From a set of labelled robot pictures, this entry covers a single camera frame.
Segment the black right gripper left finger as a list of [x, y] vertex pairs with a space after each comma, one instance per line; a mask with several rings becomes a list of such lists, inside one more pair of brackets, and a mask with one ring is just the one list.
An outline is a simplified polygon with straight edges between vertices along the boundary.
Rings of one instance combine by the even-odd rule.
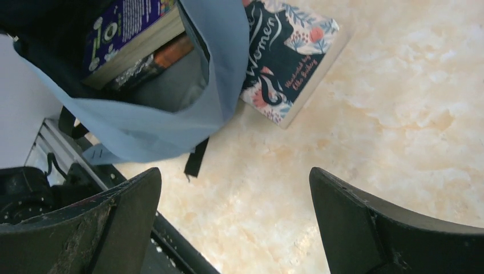
[[150, 168], [56, 211], [1, 225], [2, 273], [140, 273], [162, 176]]

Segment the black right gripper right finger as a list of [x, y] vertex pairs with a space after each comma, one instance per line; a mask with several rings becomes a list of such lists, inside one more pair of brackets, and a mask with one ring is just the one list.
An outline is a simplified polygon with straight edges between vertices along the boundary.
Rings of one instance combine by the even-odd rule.
[[313, 167], [309, 185], [331, 273], [482, 273], [483, 229], [395, 205]]

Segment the blue grey backpack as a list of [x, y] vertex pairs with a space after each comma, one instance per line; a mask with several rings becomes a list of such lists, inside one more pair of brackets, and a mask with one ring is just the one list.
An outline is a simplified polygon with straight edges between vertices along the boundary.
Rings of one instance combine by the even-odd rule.
[[34, 66], [54, 96], [99, 143], [93, 165], [148, 163], [193, 152], [233, 117], [249, 55], [241, 1], [181, 1], [195, 53], [130, 99], [111, 99], [81, 84], [82, 32], [108, 1], [2, 1], [1, 33]]

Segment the purple cover book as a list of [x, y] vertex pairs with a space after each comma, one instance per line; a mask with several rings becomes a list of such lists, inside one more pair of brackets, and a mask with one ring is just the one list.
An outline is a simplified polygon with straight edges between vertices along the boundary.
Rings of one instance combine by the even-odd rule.
[[100, 90], [182, 32], [176, 1], [113, 1], [86, 36], [82, 83]]

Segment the floral patterned small item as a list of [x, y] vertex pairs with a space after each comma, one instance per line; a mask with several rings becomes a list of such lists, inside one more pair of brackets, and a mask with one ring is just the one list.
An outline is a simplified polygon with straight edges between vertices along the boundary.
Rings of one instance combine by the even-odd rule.
[[282, 1], [243, 1], [249, 59], [241, 99], [287, 128], [346, 46], [335, 19]]

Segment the brown cover book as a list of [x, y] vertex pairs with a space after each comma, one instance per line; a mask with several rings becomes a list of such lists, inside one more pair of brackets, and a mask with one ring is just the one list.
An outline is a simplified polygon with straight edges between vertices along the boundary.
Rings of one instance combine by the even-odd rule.
[[152, 54], [137, 61], [134, 66], [118, 75], [104, 88], [113, 92], [133, 90], [135, 87], [164, 73], [166, 69], [180, 61], [193, 49], [193, 43], [188, 35], [183, 32]]

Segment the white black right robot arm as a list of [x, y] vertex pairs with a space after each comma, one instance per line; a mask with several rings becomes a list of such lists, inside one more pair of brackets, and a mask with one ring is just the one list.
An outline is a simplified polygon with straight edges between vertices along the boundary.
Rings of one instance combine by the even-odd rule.
[[[428, 217], [321, 168], [310, 191], [331, 273], [482, 273], [483, 229]], [[51, 186], [35, 167], [1, 171], [2, 273], [215, 273], [155, 214], [151, 168], [100, 191], [88, 177]]]

